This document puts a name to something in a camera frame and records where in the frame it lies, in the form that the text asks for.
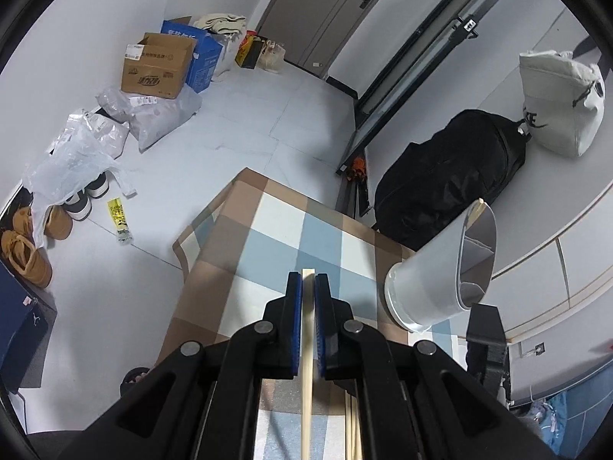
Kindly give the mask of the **grey plastic mail bag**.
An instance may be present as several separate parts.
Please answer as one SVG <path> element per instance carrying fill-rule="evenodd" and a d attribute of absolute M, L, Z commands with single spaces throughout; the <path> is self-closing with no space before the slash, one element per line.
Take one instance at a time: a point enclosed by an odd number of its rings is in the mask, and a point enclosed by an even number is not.
<path fill-rule="evenodd" d="M 114 120 L 128 123 L 141 153 L 182 126 L 202 105 L 202 97 L 185 84 L 175 99 L 127 94 L 107 87 L 97 95 L 99 106 Z"/>

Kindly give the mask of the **clear plastic bag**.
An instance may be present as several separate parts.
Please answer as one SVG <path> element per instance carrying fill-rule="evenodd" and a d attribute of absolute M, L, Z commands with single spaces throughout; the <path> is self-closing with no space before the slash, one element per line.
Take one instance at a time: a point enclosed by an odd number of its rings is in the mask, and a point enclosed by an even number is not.
<path fill-rule="evenodd" d="M 34 245 L 46 245 L 45 227 L 53 205 L 64 204 L 108 171 L 128 197 L 136 189 L 121 167 L 129 128 L 102 114 L 77 111 L 69 115 L 66 126 L 47 152 L 27 166 L 23 186 L 32 194 L 32 238 Z"/>

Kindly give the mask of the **black hanging backpack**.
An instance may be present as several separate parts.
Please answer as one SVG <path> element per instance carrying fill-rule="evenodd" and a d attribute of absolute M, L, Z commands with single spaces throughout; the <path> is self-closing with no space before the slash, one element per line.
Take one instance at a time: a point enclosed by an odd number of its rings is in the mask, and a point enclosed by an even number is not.
<path fill-rule="evenodd" d="M 521 120 L 461 111 L 422 143 L 412 142 L 375 191 L 377 230 L 419 250 L 478 199 L 492 204 L 526 161 Z"/>

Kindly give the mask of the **grey door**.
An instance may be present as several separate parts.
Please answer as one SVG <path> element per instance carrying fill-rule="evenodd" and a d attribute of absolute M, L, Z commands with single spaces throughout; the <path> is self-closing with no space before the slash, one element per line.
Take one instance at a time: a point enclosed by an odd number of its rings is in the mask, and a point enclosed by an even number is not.
<path fill-rule="evenodd" d="M 271 0 L 258 34 L 285 47 L 285 60 L 318 78 L 378 0 Z"/>

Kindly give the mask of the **yellow tube on floor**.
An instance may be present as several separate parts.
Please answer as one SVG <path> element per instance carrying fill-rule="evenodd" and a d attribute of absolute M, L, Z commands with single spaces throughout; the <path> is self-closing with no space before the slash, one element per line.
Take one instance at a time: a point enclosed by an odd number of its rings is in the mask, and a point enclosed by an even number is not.
<path fill-rule="evenodd" d="M 114 225 L 115 237 L 121 245 L 129 245 L 133 241 L 121 198 L 112 198 L 107 202 L 110 218 Z"/>

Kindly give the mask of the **red yellow snack bag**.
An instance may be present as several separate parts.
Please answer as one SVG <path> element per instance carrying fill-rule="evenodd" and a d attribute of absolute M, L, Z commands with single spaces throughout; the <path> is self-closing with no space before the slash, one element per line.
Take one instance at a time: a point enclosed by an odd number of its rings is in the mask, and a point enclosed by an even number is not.
<path fill-rule="evenodd" d="M 248 30 L 235 56 L 236 65 L 241 69 L 254 69 L 266 43 L 267 38 L 259 35 L 256 31 Z"/>

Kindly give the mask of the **tan slipper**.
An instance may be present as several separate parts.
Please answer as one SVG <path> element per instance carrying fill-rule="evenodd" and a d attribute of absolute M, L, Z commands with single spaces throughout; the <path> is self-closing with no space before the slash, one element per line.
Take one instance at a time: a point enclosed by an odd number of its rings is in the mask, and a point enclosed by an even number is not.
<path fill-rule="evenodd" d="M 13 214 L 13 229 L 20 235 L 33 238 L 31 208 L 17 209 Z M 59 205 L 54 205 L 49 211 L 45 225 L 45 235 L 54 240 L 65 240 L 70 236 L 73 220 Z"/>
<path fill-rule="evenodd" d="M 1 250 L 13 270 L 24 279 L 45 289 L 52 279 L 52 267 L 28 238 L 14 230 L 5 230 L 1 236 Z"/>

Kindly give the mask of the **dark blue shoe box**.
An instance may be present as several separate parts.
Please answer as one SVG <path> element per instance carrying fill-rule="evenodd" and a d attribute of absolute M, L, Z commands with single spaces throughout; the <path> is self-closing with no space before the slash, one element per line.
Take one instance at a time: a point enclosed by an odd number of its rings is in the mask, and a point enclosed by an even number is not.
<path fill-rule="evenodd" d="M 41 386 L 56 310 L 1 264 L 1 380 L 16 393 Z"/>

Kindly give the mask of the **black white sneaker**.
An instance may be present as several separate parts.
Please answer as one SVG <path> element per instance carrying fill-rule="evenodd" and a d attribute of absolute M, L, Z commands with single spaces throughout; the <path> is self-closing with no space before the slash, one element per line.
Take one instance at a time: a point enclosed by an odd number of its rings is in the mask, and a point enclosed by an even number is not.
<path fill-rule="evenodd" d="M 83 190 L 76 192 L 62 204 L 63 210 L 70 218 L 82 221 L 89 216 L 92 210 L 92 199 L 104 196 L 109 190 L 109 183 L 105 173 L 101 173 L 94 181 L 90 182 Z"/>

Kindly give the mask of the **blue cardboard box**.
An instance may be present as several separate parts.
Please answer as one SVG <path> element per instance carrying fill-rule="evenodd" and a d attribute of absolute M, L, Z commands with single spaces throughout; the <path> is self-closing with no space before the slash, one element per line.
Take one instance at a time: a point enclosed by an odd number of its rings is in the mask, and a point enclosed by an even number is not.
<path fill-rule="evenodd" d="M 186 84 L 197 94 L 204 92 L 212 81 L 222 46 L 205 29 L 190 26 L 178 20 L 165 20 L 161 27 L 164 35 L 185 36 L 195 40 Z"/>

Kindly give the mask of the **beige plastic bag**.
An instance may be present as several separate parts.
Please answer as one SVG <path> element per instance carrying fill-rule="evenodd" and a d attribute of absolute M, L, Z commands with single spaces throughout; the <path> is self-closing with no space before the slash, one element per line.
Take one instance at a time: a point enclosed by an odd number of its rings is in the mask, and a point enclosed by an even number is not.
<path fill-rule="evenodd" d="M 283 45 L 268 39 L 258 59 L 258 67 L 264 71 L 278 74 L 285 63 L 286 50 Z"/>

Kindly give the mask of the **grey white hanging bag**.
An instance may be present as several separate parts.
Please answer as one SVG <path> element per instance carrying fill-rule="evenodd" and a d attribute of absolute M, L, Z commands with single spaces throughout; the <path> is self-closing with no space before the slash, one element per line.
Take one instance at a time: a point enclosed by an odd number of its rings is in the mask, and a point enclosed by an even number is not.
<path fill-rule="evenodd" d="M 605 114 L 606 88 L 600 67 L 572 52 L 547 50 L 520 55 L 524 119 L 547 150 L 579 158 L 590 148 Z"/>

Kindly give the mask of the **black metal coat rack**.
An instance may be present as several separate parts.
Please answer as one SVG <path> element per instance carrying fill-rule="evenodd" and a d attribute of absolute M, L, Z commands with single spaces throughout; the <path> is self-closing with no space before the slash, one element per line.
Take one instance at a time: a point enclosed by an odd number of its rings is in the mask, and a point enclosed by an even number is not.
<path fill-rule="evenodd" d="M 357 99 L 355 130 L 337 167 L 344 173 L 445 58 L 477 38 L 478 25 L 499 0 L 439 0 Z"/>

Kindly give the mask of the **white utensil holder cup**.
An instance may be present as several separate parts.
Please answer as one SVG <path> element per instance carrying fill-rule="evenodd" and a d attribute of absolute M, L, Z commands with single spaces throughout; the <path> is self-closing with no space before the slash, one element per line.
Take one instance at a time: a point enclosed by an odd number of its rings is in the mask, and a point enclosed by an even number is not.
<path fill-rule="evenodd" d="M 496 262 L 492 208 L 478 199 L 384 280 L 384 299 L 403 329 L 422 332 L 469 311 L 484 297 Z"/>

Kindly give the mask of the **checkered tablecloth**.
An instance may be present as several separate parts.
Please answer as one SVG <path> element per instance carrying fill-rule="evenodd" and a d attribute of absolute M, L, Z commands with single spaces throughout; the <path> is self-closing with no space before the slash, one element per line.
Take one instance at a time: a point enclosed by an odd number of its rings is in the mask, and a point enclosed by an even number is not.
<path fill-rule="evenodd" d="M 185 228 L 172 249 L 183 292 L 158 357 L 185 341 L 228 340 L 260 320 L 266 303 L 285 294 L 290 272 L 328 276 L 331 294 L 388 340 L 434 341 L 465 367 L 465 344 L 450 323 L 410 334 L 384 306 L 384 277 L 413 252 L 366 225 L 261 173 L 244 168 Z M 300 459 L 300 382 L 262 384 L 254 459 Z M 345 459 L 345 396 L 331 382 L 314 385 L 311 459 Z"/>

